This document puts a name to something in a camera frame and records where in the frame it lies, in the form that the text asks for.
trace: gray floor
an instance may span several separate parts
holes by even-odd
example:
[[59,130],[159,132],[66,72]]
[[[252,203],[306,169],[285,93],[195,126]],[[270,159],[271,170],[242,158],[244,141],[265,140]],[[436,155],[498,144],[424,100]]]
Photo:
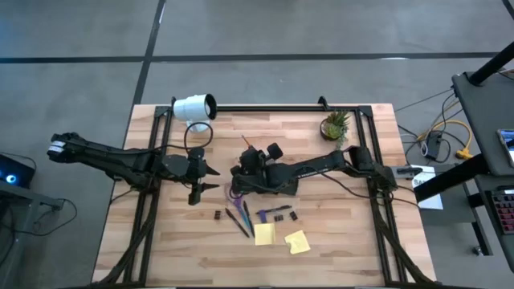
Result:
[[[156,7],[157,0],[0,1],[0,58],[143,55]],[[488,52],[510,43],[512,28],[501,0],[168,0],[154,54]],[[222,104],[313,103],[325,96],[332,103],[387,102],[399,108],[448,89],[452,75],[486,61],[153,63],[142,103],[209,92]],[[0,64],[0,150],[36,159],[33,188],[67,197],[79,209],[69,226],[31,239],[18,287],[90,281],[112,182],[84,165],[50,162],[46,150],[52,133],[71,131],[121,146],[140,69],[140,63]],[[444,99],[399,112],[398,123],[421,132]],[[461,127],[447,130],[467,138]],[[479,152],[475,142],[471,152]],[[409,159],[425,163],[414,150]],[[47,226],[70,214],[63,211]],[[469,225],[425,227],[439,281],[512,285],[514,275],[483,217],[491,257],[470,252],[476,240]]]

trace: sticky note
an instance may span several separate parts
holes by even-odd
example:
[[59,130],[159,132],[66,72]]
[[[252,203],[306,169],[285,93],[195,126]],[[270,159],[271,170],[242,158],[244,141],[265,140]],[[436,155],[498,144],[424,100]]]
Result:
[[255,245],[273,245],[275,244],[275,224],[255,224]]
[[290,246],[291,254],[298,254],[311,250],[311,247],[308,245],[307,237],[305,237],[303,230],[299,230],[298,232],[290,234],[286,236],[284,239],[286,243]]

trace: white cable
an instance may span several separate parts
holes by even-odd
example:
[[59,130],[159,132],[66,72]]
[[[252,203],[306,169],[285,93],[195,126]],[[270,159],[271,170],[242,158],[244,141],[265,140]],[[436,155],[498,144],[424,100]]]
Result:
[[421,155],[426,157],[426,155],[428,154],[428,147],[426,146],[426,142],[423,141],[421,143],[420,151],[421,151]]

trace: white camera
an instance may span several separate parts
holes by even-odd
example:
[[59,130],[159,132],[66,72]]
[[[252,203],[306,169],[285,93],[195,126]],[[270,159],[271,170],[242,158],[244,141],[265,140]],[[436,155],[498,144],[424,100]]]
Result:
[[[190,96],[185,100],[177,100],[173,104],[173,114],[179,120],[185,120],[188,127],[199,121],[209,124],[216,118],[217,112],[216,100],[211,94]],[[207,126],[204,124],[196,124],[191,131],[203,132],[206,129]]]

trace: wooden table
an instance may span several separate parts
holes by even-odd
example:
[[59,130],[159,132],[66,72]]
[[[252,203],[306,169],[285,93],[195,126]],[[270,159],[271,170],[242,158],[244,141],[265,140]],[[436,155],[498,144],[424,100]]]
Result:
[[[391,104],[372,104],[384,165],[406,163]],[[137,105],[128,128],[125,148],[148,145],[154,105]],[[204,182],[226,184],[230,168],[246,148],[243,134],[256,148],[276,142],[284,151],[284,163],[303,161],[334,150],[335,143],[321,139],[319,123],[325,112],[220,112],[212,123],[214,140],[206,148],[208,164],[221,176],[208,176]],[[370,146],[369,130],[366,129]],[[173,119],[170,143],[183,142],[186,124]],[[190,134],[188,145],[200,145],[209,134]],[[350,119],[345,146],[359,145],[354,117]],[[169,149],[168,153],[185,153]],[[343,181],[356,193],[368,195],[363,179],[343,173],[329,174]],[[408,181],[399,181],[410,186]],[[128,189],[116,185],[114,196]],[[163,182],[153,236],[147,286],[354,286],[384,283],[377,252],[377,241],[369,200],[350,195],[336,183],[314,176],[302,179],[296,197],[258,195],[245,197],[250,212],[281,205],[293,205],[299,219],[293,222],[288,212],[276,223],[276,244],[254,246],[225,215],[214,220],[214,211],[227,205],[222,185],[202,194],[196,206],[187,204],[189,189],[180,183]],[[414,195],[399,189],[396,198],[415,201]],[[102,279],[116,264],[129,244],[137,192],[110,206],[104,228],[93,281]],[[423,273],[435,279],[422,221],[415,206],[396,201],[394,214],[400,242]],[[256,215],[253,222],[259,223]],[[290,255],[284,236],[303,230],[311,250]],[[393,262],[392,250],[388,249]],[[137,277],[138,265],[135,266]]]

